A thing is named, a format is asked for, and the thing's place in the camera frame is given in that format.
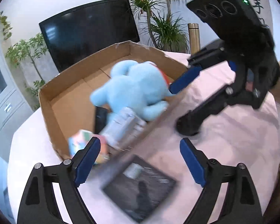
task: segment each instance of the pink tablecloth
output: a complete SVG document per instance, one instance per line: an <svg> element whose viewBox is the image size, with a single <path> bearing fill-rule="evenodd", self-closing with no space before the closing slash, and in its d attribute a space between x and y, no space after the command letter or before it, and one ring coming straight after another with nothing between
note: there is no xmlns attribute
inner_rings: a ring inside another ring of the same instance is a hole
<svg viewBox="0 0 280 224"><path fill-rule="evenodd" d="M185 56L178 54L168 56L181 62L185 59ZM234 72L226 62L203 71L186 89L187 94L182 102L143 142L129 154L91 171L86 183L79 187L79 192L98 224L133 223L101 190L131 154L139 155L178 181L173 194L145 223L178 224L185 221L202 188L194 182L179 152L179 142L183 136L175 131L175 121L233 79ZM273 96L268 93L258 111L248 106L234 106L227 107L217 116L210 116L204 121L201 134L192 139L192 142L208 158L215 158L221 164L246 164L264 212L277 178L280 148L277 128L276 105ZM60 163L50 144L40 110L17 130L11 146L8 190L15 219L26 181L37 162L42 162L44 166ZM222 185L210 222L219 216L226 187L227 184ZM58 185L54 185L54 190L63 220L71 223Z"/></svg>

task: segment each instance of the plush toy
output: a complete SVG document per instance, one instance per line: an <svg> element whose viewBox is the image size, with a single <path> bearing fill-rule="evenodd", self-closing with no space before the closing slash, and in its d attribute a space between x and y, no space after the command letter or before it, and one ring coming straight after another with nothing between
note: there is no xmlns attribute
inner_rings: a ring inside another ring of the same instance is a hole
<svg viewBox="0 0 280 224"><path fill-rule="evenodd" d="M131 108L145 121L157 118L168 106L164 97L172 96L167 76L147 61L123 60L114 65L111 79L90 95L95 106L109 104L108 122L124 107Z"/></svg>

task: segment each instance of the flat screen monitor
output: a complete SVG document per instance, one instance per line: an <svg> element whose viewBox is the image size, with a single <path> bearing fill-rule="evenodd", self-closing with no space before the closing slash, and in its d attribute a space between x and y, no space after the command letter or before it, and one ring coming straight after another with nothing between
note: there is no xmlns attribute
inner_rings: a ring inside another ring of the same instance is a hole
<svg viewBox="0 0 280 224"><path fill-rule="evenodd" d="M39 23L59 72L114 43L139 42L128 0L78 6Z"/></svg>

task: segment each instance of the wall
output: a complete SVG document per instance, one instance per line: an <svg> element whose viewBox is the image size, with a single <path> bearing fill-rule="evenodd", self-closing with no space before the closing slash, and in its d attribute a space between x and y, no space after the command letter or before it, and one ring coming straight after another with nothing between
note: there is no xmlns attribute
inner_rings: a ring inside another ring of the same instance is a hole
<svg viewBox="0 0 280 224"><path fill-rule="evenodd" d="M2 0L0 3L0 10L4 11L4 14L8 16L8 20L13 27L11 43L14 44L20 39L29 39L36 33L40 32L39 22L57 14L64 10L70 9L75 6L79 6L85 3L90 3L97 0ZM274 38L276 42L276 53L278 59L280 59L280 5L276 0L269 0L273 13L273 28ZM205 46L210 41L217 38L217 35L211 30L211 28L202 23L198 17L196 17L185 6L185 2L173 3L173 12L175 16L181 15L184 19L184 23L198 23L200 27L201 46ZM140 35L140 42L147 43L148 35ZM40 68L41 74L46 81L57 75L56 67L50 57L46 55L44 58L37 62ZM32 65L29 63L23 63L25 77L31 85L32 81L37 78Z"/></svg>

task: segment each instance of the table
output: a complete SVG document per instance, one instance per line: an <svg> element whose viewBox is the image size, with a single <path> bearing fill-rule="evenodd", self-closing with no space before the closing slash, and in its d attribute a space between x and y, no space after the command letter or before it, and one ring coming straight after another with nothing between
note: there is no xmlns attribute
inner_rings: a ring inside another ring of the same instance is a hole
<svg viewBox="0 0 280 224"><path fill-rule="evenodd" d="M181 63L189 55L166 53ZM116 170L137 154L148 163L178 181L174 192L158 207L145 223L183 223L196 203L202 188L196 184L179 152L183 136L175 129L175 121L189 109L234 80L235 73L227 62L208 68L187 87L187 93L168 118L159 124L128 154L115 158L90 172L79 192L97 224L134 223L101 191ZM227 107L217 116L210 116L202 125L201 133L191 140L208 158L221 164L236 166L243 162L248 167L259 196L262 212L265 211L277 179L280 146L278 143L278 114L273 96L268 93L260 110L250 106ZM24 187L34 164L44 166L60 164L54 152L41 110L38 109L15 132L8 166L8 191L12 212L17 219ZM210 222L215 221L223 205L227 184L223 184ZM63 221L72 223L66 211L58 184L54 191Z"/></svg>

